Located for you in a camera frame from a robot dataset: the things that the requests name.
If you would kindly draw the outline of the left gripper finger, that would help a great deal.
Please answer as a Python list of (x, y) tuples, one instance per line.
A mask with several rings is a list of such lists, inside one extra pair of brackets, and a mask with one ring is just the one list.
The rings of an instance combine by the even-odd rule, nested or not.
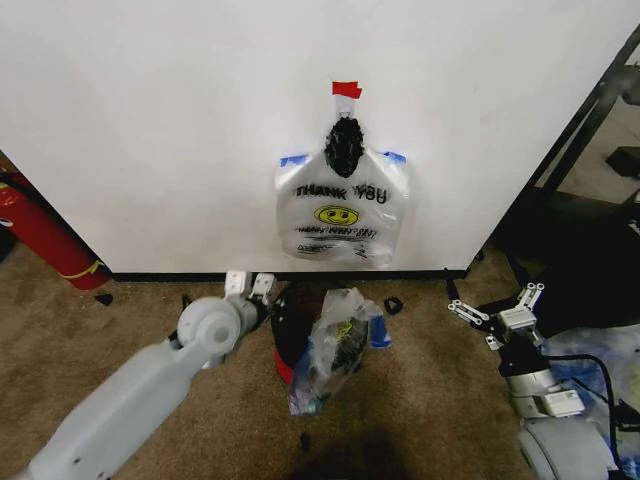
[(224, 281), (224, 297), (246, 297), (250, 293), (250, 273), (242, 270), (229, 270)]
[(251, 298), (262, 304), (270, 303), (271, 291), (275, 283), (275, 275), (272, 273), (259, 272), (254, 280)]

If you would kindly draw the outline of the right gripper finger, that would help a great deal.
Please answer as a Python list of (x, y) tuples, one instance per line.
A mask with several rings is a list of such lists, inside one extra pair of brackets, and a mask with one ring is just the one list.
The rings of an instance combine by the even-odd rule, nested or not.
[(517, 310), (532, 311), (538, 302), (545, 285), (543, 283), (528, 282), (521, 290), (517, 297), (518, 302), (515, 305)]
[(445, 279), (446, 291), (449, 298), (447, 309), (470, 326), (492, 326), (491, 317), (480, 310), (463, 302), (459, 296), (455, 281)]

